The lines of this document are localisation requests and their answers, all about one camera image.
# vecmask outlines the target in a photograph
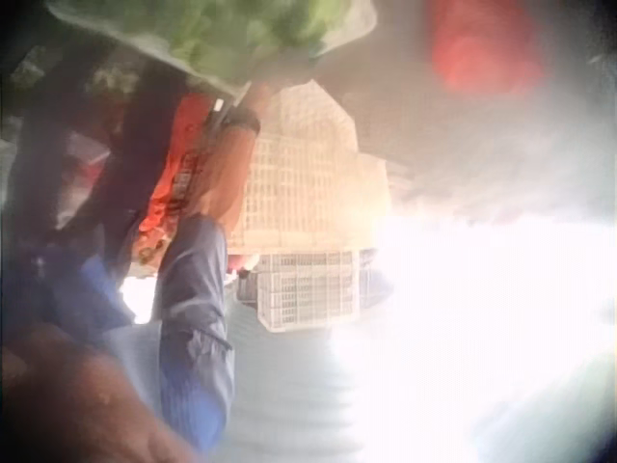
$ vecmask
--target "hand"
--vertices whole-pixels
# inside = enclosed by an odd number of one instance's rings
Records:
[[[26,443],[11,449],[21,457],[33,451],[51,461],[198,461],[142,403],[114,359],[56,327],[35,327],[2,356],[2,418]]]

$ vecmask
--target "red object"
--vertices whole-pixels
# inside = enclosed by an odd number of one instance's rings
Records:
[[[149,232],[161,225],[172,198],[175,175],[180,170],[184,155],[196,147],[211,107],[212,100],[203,94],[189,94],[180,101],[175,111],[165,169],[150,197],[148,216],[140,224],[140,232]]]
[[[543,76],[531,18],[518,0],[431,0],[432,60],[457,92],[520,92]]]

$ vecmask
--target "blue fabric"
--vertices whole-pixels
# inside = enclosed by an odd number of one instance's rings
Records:
[[[233,395],[233,352],[223,314],[226,266],[227,243],[214,222],[192,217],[180,223],[156,290],[160,374],[140,378],[160,381],[163,419],[202,451],[220,439]],[[50,246],[14,269],[11,287],[17,298],[3,307],[14,332],[45,321],[100,345],[105,333],[133,322],[99,256],[83,260],[67,247]],[[33,309],[23,310],[22,302],[30,301]],[[140,374],[132,365],[126,366],[133,368],[130,373]]]

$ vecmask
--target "person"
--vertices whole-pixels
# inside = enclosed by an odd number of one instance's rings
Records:
[[[198,461],[227,422],[226,236],[274,91],[253,84],[226,118],[163,258],[152,321],[134,325],[118,284],[185,77],[146,66],[93,193],[56,231],[69,123],[89,116],[80,89],[109,52],[98,39],[75,45],[42,78],[24,117],[3,211],[5,461]]]

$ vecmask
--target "plastic bag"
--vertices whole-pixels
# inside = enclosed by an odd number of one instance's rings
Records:
[[[146,2],[137,0],[126,4],[117,1],[48,0],[47,7],[52,14],[63,22],[111,37],[175,68],[198,76],[218,90],[239,96],[246,90],[252,68],[266,59],[276,58],[283,48],[294,47],[283,42],[279,36],[276,36],[275,40],[269,41],[268,33],[271,32],[271,24],[268,23],[266,24],[267,27],[264,27],[266,20],[263,19],[267,12],[246,13],[247,8],[255,8],[255,5],[263,10],[267,9],[269,5],[275,5],[276,2],[266,2],[261,5],[251,1],[244,3],[246,4],[242,7],[245,9],[244,14],[234,14],[233,8],[236,7],[231,6],[242,4],[242,2],[225,3],[218,0],[185,0],[183,4],[174,4],[171,0],[167,0],[160,2],[160,6],[155,9],[142,12],[139,11],[138,7],[144,6]],[[313,48],[312,45],[303,43],[302,50],[306,51],[309,48],[312,50],[310,54],[319,56],[348,41],[356,40],[368,34],[377,24],[377,15],[371,0],[348,0],[347,2],[332,2],[332,4],[347,5],[348,8],[346,8],[344,16],[330,30],[318,29],[320,31],[318,33],[313,30],[310,34],[313,34],[315,38],[320,38],[320,44]],[[208,30],[207,35],[192,33],[188,37],[180,38],[175,44],[173,44],[173,41],[177,39],[178,34],[181,34],[177,30],[173,32],[173,40],[170,39],[171,33],[164,37],[166,35],[165,22],[167,17],[177,17],[178,14],[182,14],[182,20],[189,23],[186,26],[187,29],[190,28],[189,26],[195,25],[190,24],[194,16],[201,19],[210,18],[208,16],[210,13],[204,13],[201,16],[200,14],[191,14],[191,9],[188,8],[192,7],[200,11],[203,9],[203,5],[216,7],[213,10],[216,12],[216,17],[214,17],[214,14],[212,15],[211,30]],[[312,1],[307,2],[307,5],[321,5],[329,8],[330,3]],[[104,13],[98,13],[97,8],[102,8]],[[114,12],[116,19],[109,17],[111,15],[109,12]],[[305,18],[300,20],[298,27],[295,27],[295,23],[298,22],[295,19],[286,21],[285,27],[288,31],[292,31],[286,34],[296,36],[293,40],[300,37],[300,33],[297,31],[308,27],[307,24],[310,24],[312,14],[314,12],[306,13]],[[135,22],[140,21],[144,21],[148,25],[134,26]],[[259,45],[254,47],[252,52],[247,51],[246,54],[243,52],[238,54],[239,50],[246,47],[243,43],[235,42],[238,35],[229,31],[230,28],[235,29],[235,32],[242,31],[243,34],[246,33],[245,35],[251,33],[252,37],[259,37]],[[307,42],[312,43],[310,34],[307,37]],[[195,37],[216,38],[216,43],[210,42],[212,40],[197,40]],[[199,56],[205,57],[203,60],[194,59],[197,56],[196,47],[200,50]]]

